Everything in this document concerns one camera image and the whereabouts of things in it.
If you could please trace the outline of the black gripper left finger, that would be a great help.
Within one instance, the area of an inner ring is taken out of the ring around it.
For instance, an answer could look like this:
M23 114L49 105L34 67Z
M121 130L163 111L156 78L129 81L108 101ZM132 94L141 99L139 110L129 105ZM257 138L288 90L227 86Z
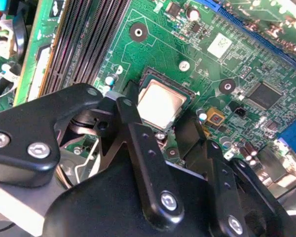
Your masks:
M0 182L34 188L51 181L62 140L71 140L69 122L91 112L87 132L100 138L101 172L130 158L145 219L154 229L174 229L184 206L152 129L142 124L127 97L111 100L88 84L76 84L0 112Z

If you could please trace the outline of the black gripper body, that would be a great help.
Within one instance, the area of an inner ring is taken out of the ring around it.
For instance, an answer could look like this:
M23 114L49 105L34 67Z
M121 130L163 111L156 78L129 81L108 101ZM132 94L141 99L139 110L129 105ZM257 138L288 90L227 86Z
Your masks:
M170 232L145 219L130 158L62 193L49 208L45 237L208 237L208 184L199 175L169 165L184 203L185 216Z

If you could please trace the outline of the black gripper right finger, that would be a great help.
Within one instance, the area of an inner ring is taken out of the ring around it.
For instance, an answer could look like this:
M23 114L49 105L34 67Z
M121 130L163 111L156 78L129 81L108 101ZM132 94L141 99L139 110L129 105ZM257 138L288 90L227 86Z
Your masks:
M177 122L177 144L188 170L208 183L210 230L216 237L294 237L296 224L241 159L227 161L198 118Z

